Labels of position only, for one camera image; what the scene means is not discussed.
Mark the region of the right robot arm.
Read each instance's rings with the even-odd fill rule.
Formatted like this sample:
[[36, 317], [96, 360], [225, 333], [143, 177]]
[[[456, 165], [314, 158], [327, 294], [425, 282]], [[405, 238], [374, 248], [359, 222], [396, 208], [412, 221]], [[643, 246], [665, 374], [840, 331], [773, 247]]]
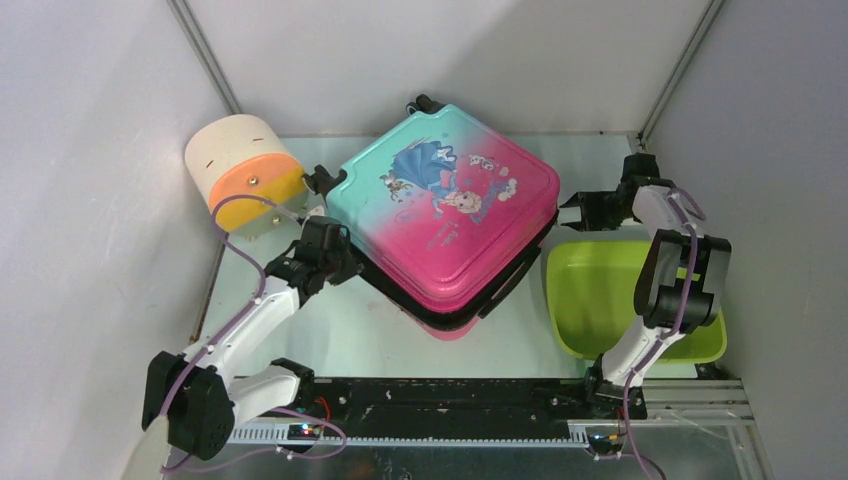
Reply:
[[625, 157], [614, 190], [577, 192], [564, 205], [580, 213], [568, 225], [575, 231], [612, 231], [633, 220], [650, 236], [633, 293], [635, 317], [587, 371], [581, 392], [585, 411], [606, 418], [632, 404], [662, 353], [716, 320], [732, 247], [706, 233], [704, 211], [690, 193], [661, 176], [652, 154]]

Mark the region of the pink teal cartoon suitcase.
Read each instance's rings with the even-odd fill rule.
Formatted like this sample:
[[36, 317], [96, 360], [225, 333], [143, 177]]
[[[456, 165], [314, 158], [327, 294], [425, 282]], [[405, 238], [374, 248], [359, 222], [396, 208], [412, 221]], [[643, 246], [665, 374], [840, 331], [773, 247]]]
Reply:
[[558, 217], [555, 170], [458, 106], [419, 95], [336, 173], [304, 176], [348, 227], [362, 278], [432, 336], [466, 335], [521, 282]]

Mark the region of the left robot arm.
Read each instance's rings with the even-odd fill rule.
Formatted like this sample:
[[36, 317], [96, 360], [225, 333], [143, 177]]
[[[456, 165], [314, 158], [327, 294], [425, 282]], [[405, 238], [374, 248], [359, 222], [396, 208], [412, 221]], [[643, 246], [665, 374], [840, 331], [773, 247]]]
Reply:
[[258, 292], [219, 331], [181, 353], [162, 351], [147, 371], [141, 428], [162, 443], [210, 460], [233, 431], [282, 407], [304, 416], [316, 403], [306, 367], [274, 361], [249, 377], [237, 376], [257, 347], [325, 285], [340, 285], [362, 270], [349, 229], [325, 216], [301, 224], [300, 236], [260, 270]]

